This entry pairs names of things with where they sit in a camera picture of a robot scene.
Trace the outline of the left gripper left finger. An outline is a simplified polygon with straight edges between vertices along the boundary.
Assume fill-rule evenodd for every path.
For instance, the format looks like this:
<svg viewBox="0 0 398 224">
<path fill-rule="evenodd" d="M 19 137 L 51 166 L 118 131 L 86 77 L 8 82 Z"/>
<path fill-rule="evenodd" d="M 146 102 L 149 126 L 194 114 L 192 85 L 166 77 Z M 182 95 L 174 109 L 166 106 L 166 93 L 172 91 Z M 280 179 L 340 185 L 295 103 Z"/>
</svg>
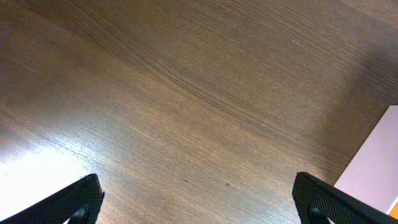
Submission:
<svg viewBox="0 0 398 224">
<path fill-rule="evenodd" d="M 104 191 L 98 176 L 88 174 L 1 223 L 95 223 L 103 200 Z"/>
</svg>

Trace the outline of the yellow toy dog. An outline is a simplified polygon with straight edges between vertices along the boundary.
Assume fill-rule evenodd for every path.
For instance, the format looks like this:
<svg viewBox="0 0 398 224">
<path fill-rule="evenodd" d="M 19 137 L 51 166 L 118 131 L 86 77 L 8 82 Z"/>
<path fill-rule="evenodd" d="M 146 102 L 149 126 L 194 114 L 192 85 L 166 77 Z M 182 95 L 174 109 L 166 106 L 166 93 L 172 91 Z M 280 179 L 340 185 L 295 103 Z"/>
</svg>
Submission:
<svg viewBox="0 0 398 224">
<path fill-rule="evenodd" d="M 389 216 L 398 219 L 398 202 L 393 206 L 393 208 L 389 212 Z"/>
</svg>

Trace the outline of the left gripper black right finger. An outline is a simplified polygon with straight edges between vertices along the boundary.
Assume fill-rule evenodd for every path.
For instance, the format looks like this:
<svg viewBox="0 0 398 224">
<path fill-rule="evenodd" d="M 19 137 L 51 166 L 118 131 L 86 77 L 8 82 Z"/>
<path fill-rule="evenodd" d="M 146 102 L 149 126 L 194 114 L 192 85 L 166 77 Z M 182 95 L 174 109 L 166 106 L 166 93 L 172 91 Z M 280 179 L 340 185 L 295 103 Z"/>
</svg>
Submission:
<svg viewBox="0 0 398 224">
<path fill-rule="evenodd" d="M 397 219 L 307 172 L 297 173 L 292 197 L 303 224 L 397 224 Z"/>
</svg>

